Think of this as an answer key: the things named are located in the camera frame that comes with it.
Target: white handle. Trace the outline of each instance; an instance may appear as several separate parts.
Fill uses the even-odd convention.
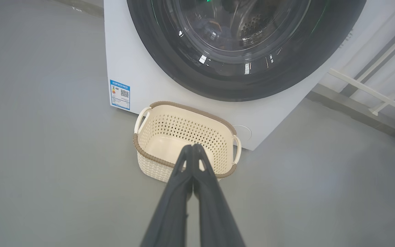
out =
[[[133,128],[133,132],[134,132],[134,133],[140,133],[141,130],[139,130],[139,128],[140,128],[140,124],[141,124],[141,119],[143,119],[143,117],[144,117],[144,115],[146,114],[146,112],[149,111],[149,110],[151,110],[151,109],[152,109],[152,108],[149,106],[149,107],[144,108],[144,109],[140,112],[140,114],[138,115],[138,118],[136,119],[135,128]]]
[[[242,144],[240,143],[240,139],[237,136],[233,136],[235,141],[237,142],[237,154],[236,158],[234,159],[233,164],[237,164],[240,160],[240,153],[242,153]]]

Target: washing machine door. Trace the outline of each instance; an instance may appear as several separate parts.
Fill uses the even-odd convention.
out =
[[[247,101],[281,92],[340,46],[365,0],[127,0],[145,47],[177,83]]]

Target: white washing machine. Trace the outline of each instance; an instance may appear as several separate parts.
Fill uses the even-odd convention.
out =
[[[254,150],[395,0],[105,0],[112,106],[215,114]]]

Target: brown braided rim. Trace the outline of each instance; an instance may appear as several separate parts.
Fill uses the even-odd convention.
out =
[[[155,102],[155,103],[151,104],[150,107],[153,109],[153,108],[155,108],[155,107],[157,107],[159,105],[171,105],[171,106],[174,106],[174,107],[177,107],[177,108],[182,108],[182,109],[185,109],[185,110],[188,110],[188,111],[192,111],[192,112],[197,113],[197,114],[204,115],[205,117],[209,117],[209,118],[214,119],[214,120],[216,120],[218,122],[221,122],[223,125],[225,125],[231,131],[231,133],[234,136],[237,135],[236,130],[234,129],[234,127],[229,122],[225,121],[224,119],[221,119],[220,117],[214,116],[213,114],[209,114],[209,113],[207,113],[205,111],[201,111],[201,110],[198,110],[196,108],[192,108],[192,107],[189,107],[189,106],[186,106],[186,105],[180,105],[180,104],[173,103],[173,102],[168,102],[168,101],[158,101],[158,102]],[[162,165],[165,165],[165,166],[168,166],[168,167],[171,167],[171,168],[175,167],[175,164],[173,164],[171,162],[165,161],[165,160],[163,160],[161,158],[157,158],[157,157],[155,157],[153,155],[149,155],[148,153],[146,153],[140,147],[140,144],[138,144],[138,134],[136,134],[136,133],[133,134],[133,145],[135,146],[135,149],[138,151],[138,153],[140,153],[144,158],[148,158],[151,161],[155,161],[155,162],[157,162],[159,164],[162,164]],[[235,171],[236,167],[237,167],[237,164],[232,164],[232,167],[231,167],[231,169],[229,169],[228,172],[226,172],[224,174],[215,174],[216,178],[226,178],[226,177],[228,177],[229,175],[231,175]]]

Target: beige object on floor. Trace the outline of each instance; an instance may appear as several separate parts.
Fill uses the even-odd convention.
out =
[[[199,143],[220,179],[231,175],[240,159],[242,148],[236,134],[234,127],[219,117],[185,105],[156,102],[138,116],[133,144],[144,174],[167,182],[182,147]],[[234,142],[237,143],[235,158]]]

